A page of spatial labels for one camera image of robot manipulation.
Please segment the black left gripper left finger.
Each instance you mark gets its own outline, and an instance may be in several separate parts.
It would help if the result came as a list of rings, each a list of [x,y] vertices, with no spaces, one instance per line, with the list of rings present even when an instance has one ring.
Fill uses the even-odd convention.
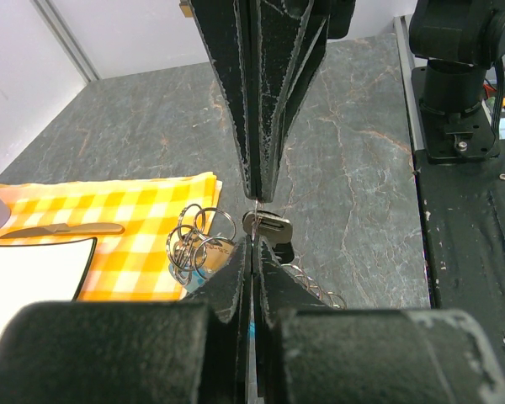
[[[34,303],[0,337],[0,403],[243,403],[253,246],[174,302]]]

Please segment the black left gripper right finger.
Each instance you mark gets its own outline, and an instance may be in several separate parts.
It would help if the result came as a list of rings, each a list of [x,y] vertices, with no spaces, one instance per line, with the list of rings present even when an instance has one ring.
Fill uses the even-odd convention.
[[[505,372],[461,310],[340,310],[252,245],[258,393],[267,403],[505,403]]]

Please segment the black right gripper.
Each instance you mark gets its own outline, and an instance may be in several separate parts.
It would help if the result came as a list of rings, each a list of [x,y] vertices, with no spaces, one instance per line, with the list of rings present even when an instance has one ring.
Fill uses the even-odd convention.
[[[317,40],[326,33],[328,16],[328,37],[344,38],[355,4],[355,0],[256,1],[253,94],[249,2],[191,3],[229,110],[247,198],[273,200],[287,124],[294,119],[302,100],[291,94],[298,88]]]

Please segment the blue key tag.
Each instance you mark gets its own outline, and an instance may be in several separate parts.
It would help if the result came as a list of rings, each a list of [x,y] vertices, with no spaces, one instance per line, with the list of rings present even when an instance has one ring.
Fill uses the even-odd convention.
[[[213,271],[205,268],[188,271],[175,267],[171,263],[168,266],[168,271],[188,294],[195,292],[214,274]]]

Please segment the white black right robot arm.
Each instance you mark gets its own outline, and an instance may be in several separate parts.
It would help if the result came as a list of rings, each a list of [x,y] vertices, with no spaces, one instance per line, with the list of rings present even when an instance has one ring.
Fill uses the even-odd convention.
[[[192,1],[194,21],[229,109],[244,193],[273,200],[284,144],[329,40],[350,28],[352,1]],[[504,84],[505,1],[420,1],[409,28],[428,160],[482,162],[499,153],[484,124],[486,72]]]

